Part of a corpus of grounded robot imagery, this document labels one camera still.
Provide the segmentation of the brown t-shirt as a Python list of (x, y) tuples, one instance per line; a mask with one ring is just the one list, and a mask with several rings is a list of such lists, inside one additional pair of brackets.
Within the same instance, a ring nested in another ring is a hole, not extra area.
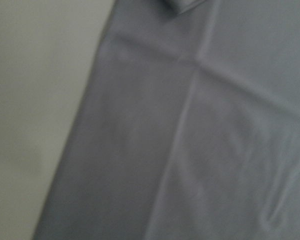
[(36, 240), (300, 240), (300, 0), (118, 0)]

